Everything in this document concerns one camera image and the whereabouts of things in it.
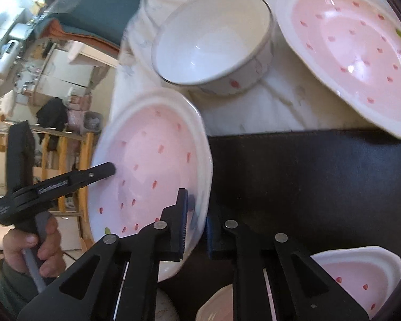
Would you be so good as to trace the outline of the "large pink strawberry plate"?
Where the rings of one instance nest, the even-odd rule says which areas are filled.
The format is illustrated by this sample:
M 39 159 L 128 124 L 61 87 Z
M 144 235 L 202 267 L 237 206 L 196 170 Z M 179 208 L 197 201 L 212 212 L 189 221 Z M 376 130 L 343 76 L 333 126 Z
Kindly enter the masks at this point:
M 88 188 L 92 239 L 107 233 L 134 235 L 159 219 L 187 189 L 184 257 L 199 242 L 206 223 L 213 162 L 203 120 L 177 91 L 139 95 L 101 133 L 92 165 L 111 162 L 116 173 Z

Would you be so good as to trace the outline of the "plain white bowl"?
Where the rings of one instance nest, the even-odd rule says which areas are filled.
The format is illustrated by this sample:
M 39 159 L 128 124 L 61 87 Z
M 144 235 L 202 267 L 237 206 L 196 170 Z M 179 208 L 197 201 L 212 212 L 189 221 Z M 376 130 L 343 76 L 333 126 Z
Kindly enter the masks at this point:
M 233 320 L 233 295 L 232 285 L 227 285 L 218 290 L 198 310 L 196 321 L 232 321 Z

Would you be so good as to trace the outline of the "white bowl dark rim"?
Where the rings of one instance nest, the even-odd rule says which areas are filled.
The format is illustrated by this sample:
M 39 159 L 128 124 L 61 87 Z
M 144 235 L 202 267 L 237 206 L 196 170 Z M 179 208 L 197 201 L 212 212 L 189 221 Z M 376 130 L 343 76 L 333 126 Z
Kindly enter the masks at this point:
M 153 68 L 174 86 L 239 94 L 269 71 L 275 25 L 265 0 L 189 0 L 157 32 Z

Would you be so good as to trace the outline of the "grey waste bin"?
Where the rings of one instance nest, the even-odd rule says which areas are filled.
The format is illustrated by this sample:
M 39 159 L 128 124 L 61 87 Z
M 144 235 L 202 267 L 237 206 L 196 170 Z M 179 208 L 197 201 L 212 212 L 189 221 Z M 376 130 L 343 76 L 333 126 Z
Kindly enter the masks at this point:
M 84 113 L 82 127 L 80 129 L 82 135 L 86 133 L 98 134 L 103 127 L 103 116 L 98 112 L 87 111 Z

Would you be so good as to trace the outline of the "black table mat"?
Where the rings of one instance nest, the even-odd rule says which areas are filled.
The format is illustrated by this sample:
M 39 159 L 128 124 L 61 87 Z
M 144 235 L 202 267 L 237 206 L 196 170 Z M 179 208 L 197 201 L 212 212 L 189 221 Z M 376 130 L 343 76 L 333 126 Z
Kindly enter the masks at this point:
M 378 130 L 217 136 L 211 205 L 304 251 L 381 246 L 401 258 L 401 141 Z

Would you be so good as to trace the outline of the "white nightstand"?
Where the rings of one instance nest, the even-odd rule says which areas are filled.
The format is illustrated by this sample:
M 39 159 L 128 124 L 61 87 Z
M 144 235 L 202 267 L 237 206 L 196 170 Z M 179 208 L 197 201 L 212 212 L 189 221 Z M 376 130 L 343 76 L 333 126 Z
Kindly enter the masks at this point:
M 106 76 L 118 59 L 81 42 L 72 41 L 67 49 L 53 47 L 47 56 L 35 91 L 64 98 L 70 92 L 84 96 Z

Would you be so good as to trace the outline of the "white floral bed sheet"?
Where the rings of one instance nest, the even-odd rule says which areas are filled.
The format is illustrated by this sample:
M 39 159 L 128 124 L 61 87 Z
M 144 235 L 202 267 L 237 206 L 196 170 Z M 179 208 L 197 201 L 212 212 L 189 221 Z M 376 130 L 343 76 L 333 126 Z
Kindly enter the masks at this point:
M 163 85 L 151 64 L 153 39 L 164 20 L 186 1 L 141 0 L 121 40 L 111 120 L 141 93 Z M 271 7 L 276 2 L 266 1 Z M 180 90 L 202 115 L 208 135 L 372 128 L 371 123 L 315 79 L 280 30 L 275 31 L 274 51 L 269 72 L 240 95 L 212 96 Z

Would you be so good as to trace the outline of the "teal bed frame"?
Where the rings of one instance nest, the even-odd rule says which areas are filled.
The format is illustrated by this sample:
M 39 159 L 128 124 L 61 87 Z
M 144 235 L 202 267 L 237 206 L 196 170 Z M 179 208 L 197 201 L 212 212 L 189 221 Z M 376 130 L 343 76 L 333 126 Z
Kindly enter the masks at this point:
M 126 24 L 141 0 L 45 0 L 36 37 L 78 41 L 110 55 L 119 53 Z

